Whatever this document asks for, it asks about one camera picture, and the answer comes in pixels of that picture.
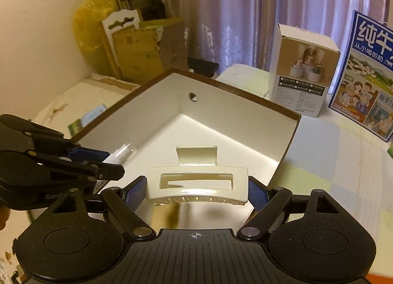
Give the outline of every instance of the printed cartoon illustration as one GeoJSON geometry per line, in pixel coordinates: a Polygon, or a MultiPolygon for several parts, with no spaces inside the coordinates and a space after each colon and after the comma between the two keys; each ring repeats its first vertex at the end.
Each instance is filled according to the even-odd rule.
{"type": "Polygon", "coordinates": [[[387,138],[393,130],[393,113],[383,104],[376,102],[364,124],[367,129],[387,138]]]}
{"type": "Polygon", "coordinates": [[[350,77],[340,84],[334,106],[349,117],[363,123],[377,99],[379,91],[376,86],[358,75],[348,74],[350,77]]]}
{"type": "Polygon", "coordinates": [[[392,92],[393,76],[389,70],[378,63],[373,63],[362,54],[351,51],[345,70],[363,77],[386,92],[392,92]]]}

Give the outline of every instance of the label on box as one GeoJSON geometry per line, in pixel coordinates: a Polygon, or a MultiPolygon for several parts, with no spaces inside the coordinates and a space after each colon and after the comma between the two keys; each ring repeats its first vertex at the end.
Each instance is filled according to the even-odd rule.
{"type": "Polygon", "coordinates": [[[277,86],[272,101],[303,115],[316,117],[327,88],[314,83],[276,76],[277,86]]]}

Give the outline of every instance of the white tray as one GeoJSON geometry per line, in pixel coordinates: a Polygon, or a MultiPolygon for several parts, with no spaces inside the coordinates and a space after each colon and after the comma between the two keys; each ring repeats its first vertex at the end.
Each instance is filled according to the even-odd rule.
{"type": "MultiPolygon", "coordinates": [[[[120,100],[73,140],[109,152],[125,141],[137,147],[124,177],[106,187],[124,187],[152,167],[178,165],[176,147],[209,146],[218,147],[217,165],[245,167],[267,185],[299,121],[300,115],[263,98],[172,69],[120,100]]],[[[182,203],[178,227],[237,230],[252,210],[249,203],[182,203]]],[[[149,223],[152,211],[143,203],[137,213],[149,223]]]]}

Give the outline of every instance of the screw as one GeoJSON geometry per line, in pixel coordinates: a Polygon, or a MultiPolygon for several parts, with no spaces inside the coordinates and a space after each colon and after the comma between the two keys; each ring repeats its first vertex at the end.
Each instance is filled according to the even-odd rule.
{"type": "Polygon", "coordinates": [[[251,237],[251,236],[257,236],[259,234],[259,230],[256,227],[243,227],[240,230],[240,233],[243,234],[244,236],[251,237]]]}
{"type": "Polygon", "coordinates": [[[134,229],[132,231],[132,233],[134,233],[136,236],[141,237],[141,238],[150,235],[152,232],[153,231],[151,230],[151,228],[144,227],[144,226],[137,227],[136,229],[134,229]]]}

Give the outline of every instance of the yellow plastic bag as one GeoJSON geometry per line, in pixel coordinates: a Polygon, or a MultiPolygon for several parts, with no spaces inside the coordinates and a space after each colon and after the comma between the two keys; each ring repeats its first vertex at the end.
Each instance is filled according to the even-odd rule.
{"type": "Polygon", "coordinates": [[[87,64],[102,75],[112,75],[98,23],[117,11],[116,0],[85,0],[73,17],[73,33],[87,64]]]}

